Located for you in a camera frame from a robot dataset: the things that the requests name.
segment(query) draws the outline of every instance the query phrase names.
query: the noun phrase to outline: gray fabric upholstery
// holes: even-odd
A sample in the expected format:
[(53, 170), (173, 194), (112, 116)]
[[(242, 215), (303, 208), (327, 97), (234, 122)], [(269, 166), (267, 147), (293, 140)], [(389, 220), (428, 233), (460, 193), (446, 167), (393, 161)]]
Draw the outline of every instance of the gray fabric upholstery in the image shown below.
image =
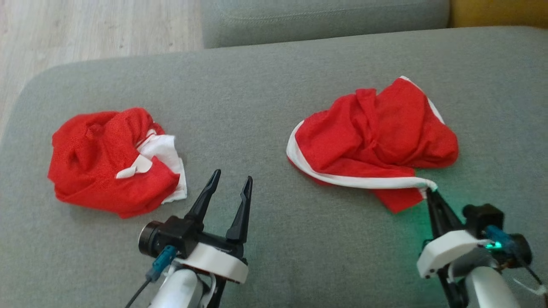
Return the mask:
[[(391, 214), (363, 190), (325, 187), (285, 157), (294, 126), (360, 87), (405, 75), (459, 138), (446, 169), (420, 170), (460, 211), (490, 202), (548, 275), (545, 30), (459, 28), (205, 50), (60, 66), (21, 94), (0, 148), (0, 306), (122, 307), (152, 259), (137, 249), (151, 220), (184, 215), (223, 171), (206, 229), (224, 234), (254, 177), (249, 277), (222, 307), (441, 307), (416, 260), (431, 235), (426, 206)], [(189, 198), (137, 218), (58, 202), (47, 180), (50, 138), (67, 119), (147, 108), (177, 136)], [(530, 282), (523, 270), (505, 277)], [(145, 307), (159, 284), (145, 290)], [(540, 306), (516, 287), (523, 307)]]
[(449, 0), (203, 0), (206, 48), (444, 28)]

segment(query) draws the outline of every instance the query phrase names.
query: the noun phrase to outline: red cloth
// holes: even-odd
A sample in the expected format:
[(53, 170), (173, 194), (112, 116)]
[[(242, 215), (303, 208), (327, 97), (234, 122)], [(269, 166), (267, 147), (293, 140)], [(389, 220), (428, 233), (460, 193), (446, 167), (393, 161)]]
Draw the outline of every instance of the red cloth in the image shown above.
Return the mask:
[(117, 213), (121, 218), (148, 213), (168, 197), (179, 182), (156, 157), (151, 169), (116, 179), (139, 152), (135, 145), (154, 129), (165, 134), (142, 108), (78, 115), (53, 134), (48, 178), (62, 202)]
[[(455, 134), (413, 83), (398, 78), (376, 95), (358, 89), (330, 109), (305, 119), (295, 134), (299, 149), (318, 173), (361, 178), (414, 176), (413, 168), (455, 162)], [(417, 189), (374, 190), (397, 213), (423, 200)]]

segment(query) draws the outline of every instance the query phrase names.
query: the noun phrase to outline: green led light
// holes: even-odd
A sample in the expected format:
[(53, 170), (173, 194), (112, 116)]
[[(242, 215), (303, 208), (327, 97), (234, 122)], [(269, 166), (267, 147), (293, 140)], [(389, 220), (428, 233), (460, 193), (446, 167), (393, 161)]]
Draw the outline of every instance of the green led light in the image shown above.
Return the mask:
[(503, 245), (499, 242), (495, 242), (494, 244), (489, 243), (489, 244), (485, 245), (485, 248), (487, 248), (487, 249), (500, 249), (502, 247), (503, 247)]

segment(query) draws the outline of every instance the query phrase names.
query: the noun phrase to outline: black cable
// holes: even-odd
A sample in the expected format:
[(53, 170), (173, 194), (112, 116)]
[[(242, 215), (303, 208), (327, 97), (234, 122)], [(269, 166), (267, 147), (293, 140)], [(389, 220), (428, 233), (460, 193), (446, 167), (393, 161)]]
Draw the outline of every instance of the black cable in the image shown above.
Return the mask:
[(146, 286), (148, 286), (148, 284), (150, 283), (151, 279), (150, 278), (147, 278), (145, 283), (142, 284), (142, 286), (139, 288), (139, 290), (137, 290), (137, 292), (135, 292), (135, 294), (133, 295), (132, 299), (129, 300), (128, 304), (125, 306), (125, 308), (129, 308), (133, 302), (135, 301), (135, 299), (137, 298), (137, 296), (139, 296), (139, 294), (141, 294), (141, 292), (146, 288)]

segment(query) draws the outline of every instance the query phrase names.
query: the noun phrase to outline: white tag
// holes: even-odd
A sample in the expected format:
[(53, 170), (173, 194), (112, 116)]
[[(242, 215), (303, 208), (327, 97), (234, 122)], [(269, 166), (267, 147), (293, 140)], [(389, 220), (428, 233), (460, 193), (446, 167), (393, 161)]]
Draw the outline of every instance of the white tag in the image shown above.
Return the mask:
[(126, 169), (120, 170), (116, 174), (117, 179), (131, 178), (136, 173), (146, 173), (152, 168), (152, 161), (139, 154), (133, 164)]

